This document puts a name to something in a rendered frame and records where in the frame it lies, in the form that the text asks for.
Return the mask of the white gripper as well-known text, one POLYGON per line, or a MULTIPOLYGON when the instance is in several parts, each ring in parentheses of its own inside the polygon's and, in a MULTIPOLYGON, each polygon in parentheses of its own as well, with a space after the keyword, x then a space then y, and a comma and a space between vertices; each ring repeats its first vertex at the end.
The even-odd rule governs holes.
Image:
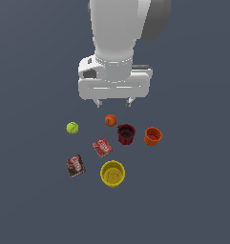
POLYGON ((133 58, 107 61, 95 55, 83 58, 78 66, 79 96, 93 99, 102 108, 100 99, 128 98, 131 107, 137 97, 145 97, 150 88, 153 69, 149 65, 133 65, 133 58))

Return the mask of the small orange ball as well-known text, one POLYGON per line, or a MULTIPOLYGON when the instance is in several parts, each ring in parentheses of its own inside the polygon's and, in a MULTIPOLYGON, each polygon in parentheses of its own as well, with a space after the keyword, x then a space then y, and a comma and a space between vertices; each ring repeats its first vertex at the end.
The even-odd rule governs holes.
POLYGON ((116 122, 117 122, 117 119, 113 114, 108 114, 105 117, 105 124, 109 127, 114 126, 116 124, 116 122))

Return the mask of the dark red cup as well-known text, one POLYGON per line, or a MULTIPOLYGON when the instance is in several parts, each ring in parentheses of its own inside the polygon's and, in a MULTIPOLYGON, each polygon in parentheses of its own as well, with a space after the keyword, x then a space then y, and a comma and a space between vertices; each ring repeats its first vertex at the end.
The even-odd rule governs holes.
POLYGON ((136 135, 136 130, 129 124, 119 125, 117 127, 118 141, 122 145, 130 145, 136 135))

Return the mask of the red jello box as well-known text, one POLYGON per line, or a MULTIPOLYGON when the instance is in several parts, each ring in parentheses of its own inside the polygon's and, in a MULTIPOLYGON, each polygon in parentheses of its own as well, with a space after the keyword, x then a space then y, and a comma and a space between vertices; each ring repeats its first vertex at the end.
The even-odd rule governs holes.
POLYGON ((101 138, 94 142, 93 147, 100 158, 103 158, 113 150, 105 138, 101 138))

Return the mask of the yellow-green tennis ball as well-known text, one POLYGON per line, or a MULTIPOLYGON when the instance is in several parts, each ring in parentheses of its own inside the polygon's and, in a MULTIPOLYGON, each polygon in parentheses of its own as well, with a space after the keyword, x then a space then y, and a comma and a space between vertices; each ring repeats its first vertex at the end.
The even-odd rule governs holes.
POLYGON ((66 130, 68 133, 70 134, 74 134, 78 132, 78 125, 75 122, 70 122, 67 127, 66 130))

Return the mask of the orange cup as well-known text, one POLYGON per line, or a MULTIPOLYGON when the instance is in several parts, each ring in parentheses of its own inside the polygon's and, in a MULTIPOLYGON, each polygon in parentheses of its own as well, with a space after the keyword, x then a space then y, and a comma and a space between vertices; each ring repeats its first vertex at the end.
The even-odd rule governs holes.
POLYGON ((150 127, 145 131, 144 142, 148 146, 155 146, 161 138, 162 132, 155 127, 150 127))

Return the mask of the yellow cup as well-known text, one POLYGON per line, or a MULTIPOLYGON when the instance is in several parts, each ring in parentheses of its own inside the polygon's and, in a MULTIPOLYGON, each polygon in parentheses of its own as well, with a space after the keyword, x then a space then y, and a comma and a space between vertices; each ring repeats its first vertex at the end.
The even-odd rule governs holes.
POLYGON ((124 180, 125 168, 118 161, 107 161, 101 167, 100 177, 106 186, 110 188, 115 188, 124 180))

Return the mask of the brown pudding box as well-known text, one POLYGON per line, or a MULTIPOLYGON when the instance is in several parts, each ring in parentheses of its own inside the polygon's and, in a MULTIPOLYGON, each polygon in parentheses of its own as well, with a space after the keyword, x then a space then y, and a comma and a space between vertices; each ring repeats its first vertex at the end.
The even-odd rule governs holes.
POLYGON ((86 172, 83 160, 79 154, 67 159, 66 166, 71 178, 77 177, 86 172))

